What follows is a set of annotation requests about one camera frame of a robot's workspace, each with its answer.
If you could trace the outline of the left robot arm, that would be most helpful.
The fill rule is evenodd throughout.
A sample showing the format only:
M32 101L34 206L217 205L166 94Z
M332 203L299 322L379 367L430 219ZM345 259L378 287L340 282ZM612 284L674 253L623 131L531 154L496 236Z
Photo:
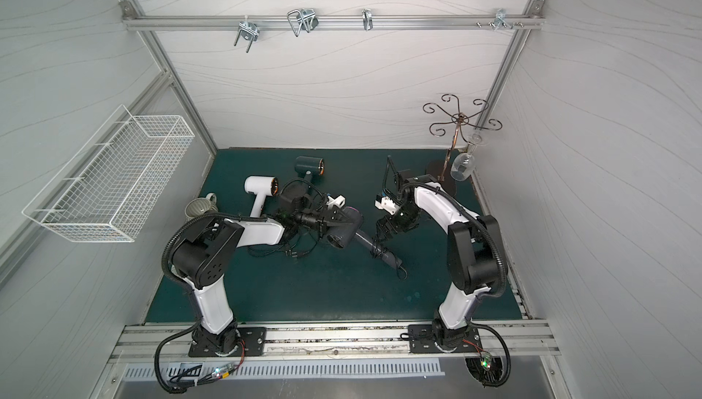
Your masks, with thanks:
M188 220L167 242L161 259L163 274L186 291L196 320L156 346L155 378L166 393L181 395L195 386L214 384L242 366L241 362L229 362L207 373L195 366L166 377L161 354L176 339L189 336L193 356L235 355L242 360L255 350L254 338L239 330L226 292L225 274L239 249L279 245L302 226L325 236L332 229L349 225L343 213L345 197L321 193L315 201L307 193L312 187L307 179L281 186L274 177L250 176L244 183L245 192L255 197L249 215L204 212Z

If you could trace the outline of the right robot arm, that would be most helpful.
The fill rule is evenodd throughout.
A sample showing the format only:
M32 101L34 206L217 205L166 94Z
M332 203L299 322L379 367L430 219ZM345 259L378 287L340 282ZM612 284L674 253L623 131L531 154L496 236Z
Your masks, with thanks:
M491 215L469 211L433 176L398 170L391 157L375 205L386 213L376 223L381 241L417 228L421 214L429 215L446 234L451 285L436 311L430 338L439 351L457 351L480 329L473 315L482 302L506 292L508 266L499 223Z

